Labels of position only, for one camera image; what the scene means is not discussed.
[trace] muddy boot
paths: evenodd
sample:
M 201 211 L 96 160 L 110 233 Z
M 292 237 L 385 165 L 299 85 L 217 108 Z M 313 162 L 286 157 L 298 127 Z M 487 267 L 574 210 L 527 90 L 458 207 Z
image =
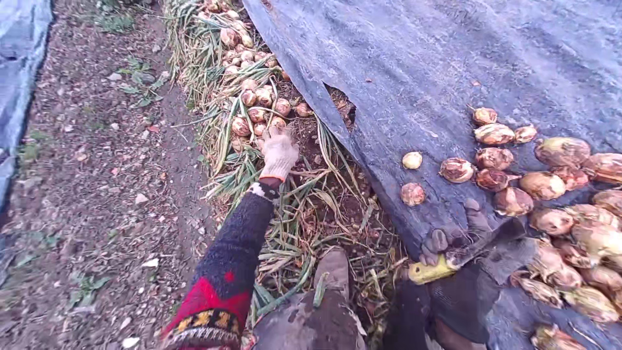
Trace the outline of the muddy boot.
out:
M 346 301 L 349 301 L 348 257 L 343 248 L 339 246 L 332 247 L 320 260 L 313 278 L 313 288 L 317 289 L 317 285 L 324 273 L 327 273 L 323 283 L 326 289 L 340 293 Z

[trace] small green plant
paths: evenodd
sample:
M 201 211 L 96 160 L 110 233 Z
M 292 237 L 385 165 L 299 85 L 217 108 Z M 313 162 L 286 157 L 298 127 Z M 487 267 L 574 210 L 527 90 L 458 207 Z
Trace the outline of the small green plant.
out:
M 110 277 L 102 277 L 95 280 L 95 277 L 86 277 L 83 273 L 72 272 L 69 276 L 71 281 L 76 283 L 80 289 L 74 290 L 69 298 L 69 308 L 76 306 L 89 306 L 95 299 L 95 291 L 103 287 Z

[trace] blue tarp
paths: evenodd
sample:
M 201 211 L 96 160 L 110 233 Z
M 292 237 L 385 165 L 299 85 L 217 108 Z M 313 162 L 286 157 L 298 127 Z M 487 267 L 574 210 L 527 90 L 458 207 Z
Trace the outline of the blue tarp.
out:
M 50 0 L 0 0 L 0 212 L 51 22 Z

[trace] dark sleeve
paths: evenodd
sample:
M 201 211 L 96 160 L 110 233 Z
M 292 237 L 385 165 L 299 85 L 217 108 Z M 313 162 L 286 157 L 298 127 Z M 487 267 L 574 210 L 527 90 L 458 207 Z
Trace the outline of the dark sleeve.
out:
M 239 348 L 259 251 L 277 198 L 277 190 L 255 182 L 225 220 L 197 265 L 190 291 L 164 329 L 166 349 Z

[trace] gloved hand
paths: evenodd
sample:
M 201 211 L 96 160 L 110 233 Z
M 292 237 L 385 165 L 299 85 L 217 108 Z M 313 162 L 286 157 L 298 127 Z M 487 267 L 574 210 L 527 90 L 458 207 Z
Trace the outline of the gloved hand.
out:
M 275 177 L 284 182 L 289 171 L 296 164 L 299 154 L 299 146 L 294 143 L 292 128 L 278 126 L 268 128 L 264 132 L 261 153 L 264 155 L 266 165 L 259 178 Z

